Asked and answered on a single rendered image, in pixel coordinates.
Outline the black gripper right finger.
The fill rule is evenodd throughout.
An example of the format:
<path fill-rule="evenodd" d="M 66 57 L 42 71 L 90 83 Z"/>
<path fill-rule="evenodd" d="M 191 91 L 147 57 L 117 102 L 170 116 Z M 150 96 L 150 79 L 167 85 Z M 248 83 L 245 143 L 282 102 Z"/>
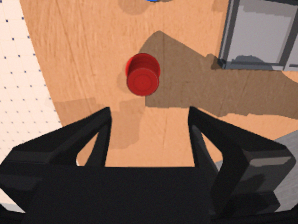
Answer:
<path fill-rule="evenodd" d="M 187 122 L 194 165 L 205 172 L 216 212 L 214 219 L 235 195 L 273 192 L 296 164 L 285 145 L 194 106 L 189 107 Z M 222 154 L 219 171 L 201 132 Z"/>

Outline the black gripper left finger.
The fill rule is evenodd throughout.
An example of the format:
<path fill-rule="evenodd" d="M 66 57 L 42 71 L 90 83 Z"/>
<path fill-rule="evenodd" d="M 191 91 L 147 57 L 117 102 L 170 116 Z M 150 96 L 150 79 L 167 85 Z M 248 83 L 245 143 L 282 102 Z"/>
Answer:
<path fill-rule="evenodd" d="M 84 119 L 14 146 L 4 160 L 78 166 L 78 153 L 98 133 L 84 166 L 105 166 L 111 127 L 111 110 L 105 107 Z"/>

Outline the red plug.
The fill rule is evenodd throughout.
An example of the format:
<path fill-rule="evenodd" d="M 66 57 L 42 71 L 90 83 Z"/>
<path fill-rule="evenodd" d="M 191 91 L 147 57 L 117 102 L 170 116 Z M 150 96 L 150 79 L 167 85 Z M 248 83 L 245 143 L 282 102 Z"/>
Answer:
<path fill-rule="evenodd" d="M 125 68 L 128 89 L 137 96 L 153 94 L 159 86 L 160 65 L 147 53 L 139 53 L 129 59 Z"/>

